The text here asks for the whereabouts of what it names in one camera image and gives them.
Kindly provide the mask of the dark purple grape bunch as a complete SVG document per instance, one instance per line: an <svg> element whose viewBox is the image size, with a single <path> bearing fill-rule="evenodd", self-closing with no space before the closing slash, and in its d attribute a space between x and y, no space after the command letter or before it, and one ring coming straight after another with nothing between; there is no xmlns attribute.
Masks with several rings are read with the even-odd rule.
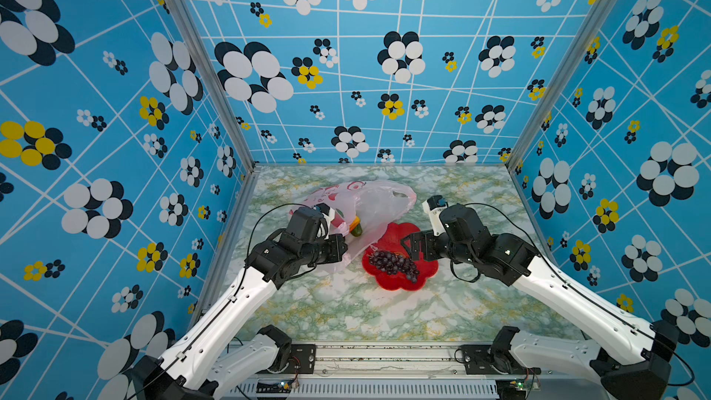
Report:
<svg viewBox="0 0 711 400"><path fill-rule="evenodd" d="M389 251L376 251L368 259L371 266L388 276L404 276L411 283L417 283L420 277L415 262L409 257Z"/></svg>

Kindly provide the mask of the green orange papaya fruit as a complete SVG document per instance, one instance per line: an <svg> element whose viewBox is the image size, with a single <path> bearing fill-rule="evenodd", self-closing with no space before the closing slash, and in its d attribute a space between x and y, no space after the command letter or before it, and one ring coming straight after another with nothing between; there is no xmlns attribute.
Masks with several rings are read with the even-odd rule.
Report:
<svg viewBox="0 0 711 400"><path fill-rule="evenodd" d="M361 220L359 217L356 217L353 222L349 226L349 232L353 237L361 237L363 233L363 229L361 226Z"/></svg>

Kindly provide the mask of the pink printed plastic bag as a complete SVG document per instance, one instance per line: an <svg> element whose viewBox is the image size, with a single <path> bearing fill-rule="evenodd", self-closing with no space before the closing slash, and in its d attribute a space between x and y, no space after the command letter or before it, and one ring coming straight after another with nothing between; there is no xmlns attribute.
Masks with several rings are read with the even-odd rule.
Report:
<svg viewBox="0 0 711 400"><path fill-rule="evenodd" d="M326 204L335 210L331 231L344 235L348 244L341 262L318 268L329 273L344 270L360 259L369 246L381 239L388 225L402 218L416 202L417 196L411 187L383 180L340 183L318 189L307 196L303 201L305 205ZM353 237L349 232L349 226L356 217L361 220L361 237Z"/></svg>

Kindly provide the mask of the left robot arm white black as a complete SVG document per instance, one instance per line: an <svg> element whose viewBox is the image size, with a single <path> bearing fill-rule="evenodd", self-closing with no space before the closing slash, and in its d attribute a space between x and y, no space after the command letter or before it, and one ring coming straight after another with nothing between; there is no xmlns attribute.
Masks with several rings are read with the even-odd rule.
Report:
<svg viewBox="0 0 711 400"><path fill-rule="evenodd" d="M160 357L143 357L129 376L130 399L220 399L252 375L283 364L291 342L272 327L234 352L228 344L287 281L342 260L340 234L298 239L279 230L254 246L229 289L183 338Z"/></svg>

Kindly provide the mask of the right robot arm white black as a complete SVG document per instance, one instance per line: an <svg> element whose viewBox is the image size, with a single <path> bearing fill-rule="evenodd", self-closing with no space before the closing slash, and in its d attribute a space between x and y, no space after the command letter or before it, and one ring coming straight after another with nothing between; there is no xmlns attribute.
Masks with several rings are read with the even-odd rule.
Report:
<svg viewBox="0 0 711 400"><path fill-rule="evenodd" d="M574 324L585 339L565 340L505 326L490 347L501 372L520 367L563 372L601 385L616 399L660 399L670 387L671 360L679 335L661 321L650 323L591 292L510 233L484 242L449 233L420 231L401 242L414 260L447 259L514 287Z"/></svg>

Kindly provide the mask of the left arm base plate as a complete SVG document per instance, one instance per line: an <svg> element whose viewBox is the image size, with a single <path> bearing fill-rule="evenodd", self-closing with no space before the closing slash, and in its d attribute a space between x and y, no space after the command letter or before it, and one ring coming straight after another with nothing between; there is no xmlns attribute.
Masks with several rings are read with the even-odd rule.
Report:
<svg viewBox="0 0 711 400"><path fill-rule="evenodd" d="M313 374L316 364L315 344L291 344L280 348L277 357L268 369L272 373Z"/></svg>

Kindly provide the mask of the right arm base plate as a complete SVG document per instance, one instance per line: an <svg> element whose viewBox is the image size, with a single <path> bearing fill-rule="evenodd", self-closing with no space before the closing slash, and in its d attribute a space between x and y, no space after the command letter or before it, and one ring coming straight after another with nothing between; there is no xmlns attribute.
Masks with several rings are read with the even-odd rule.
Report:
<svg viewBox="0 0 711 400"><path fill-rule="evenodd" d="M455 361L467 375L540 375L540 368L524 368L507 353L493 353L488 344L463 344L455 350Z"/></svg>

